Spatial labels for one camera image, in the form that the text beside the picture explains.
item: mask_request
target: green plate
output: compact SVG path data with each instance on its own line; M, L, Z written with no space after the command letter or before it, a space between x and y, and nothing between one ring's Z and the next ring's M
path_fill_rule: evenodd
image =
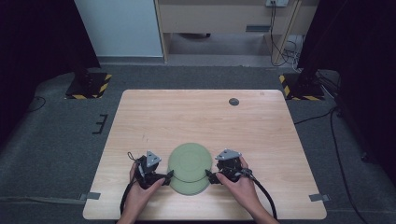
M169 186L179 194L191 196L201 193L207 188L207 186L209 186L209 184L210 182L208 178L202 178L196 182L187 183L172 177Z
M206 177L205 170L211 170L212 157L209 151L196 143L186 143L171 153L168 170L174 170L174 177L182 182L196 182Z

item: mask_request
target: baseboard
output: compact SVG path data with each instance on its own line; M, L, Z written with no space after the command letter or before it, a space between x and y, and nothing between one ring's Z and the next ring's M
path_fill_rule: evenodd
M164 64L163 57L113 57L98 56L99 64Z

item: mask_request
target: wooden tabletop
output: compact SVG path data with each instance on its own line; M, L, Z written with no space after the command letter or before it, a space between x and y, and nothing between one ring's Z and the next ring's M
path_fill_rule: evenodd
M230 105L236 98L239 105ZM279 219L323 219L323 202L311 202L318 188L309 168L281 91L262 90L130 90L121 97L83 216L120 218L120 200L133 164L151 150L163 160L165 174L171 152L181 144L198 143L213 157L224 148L242 152L249 168L272 196ZM260 200L271 213L265 195ZM161 187L139 217L141 220L251 219L222 185L194 196Z

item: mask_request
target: white wall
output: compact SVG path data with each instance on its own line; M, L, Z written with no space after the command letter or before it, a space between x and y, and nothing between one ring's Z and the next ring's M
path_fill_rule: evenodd
M97 56L163 56L153 0L75 2Z

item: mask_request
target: hand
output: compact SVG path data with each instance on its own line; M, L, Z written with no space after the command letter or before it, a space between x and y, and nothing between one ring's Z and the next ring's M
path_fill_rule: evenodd
M243 157L239 157L239 159L242 168L248 168L245 159ZM246 176L241 176L234 183L221 173L216 173L216 176L221 184L231 192L236 201L252 215L257 223L278 223L262 206L257 196L253 180Z
M131 171L129 172L130 181L132 181L132 179L134 178L135 167L136 163L134 163ZM163 181L165 181L165 178L157 180L148 189L142 189L138 183L134 183L128 193L128 196L126 197L124 211L120 217L120 220L117 223L134 223L137 217L148 204L151 196L163 184Z

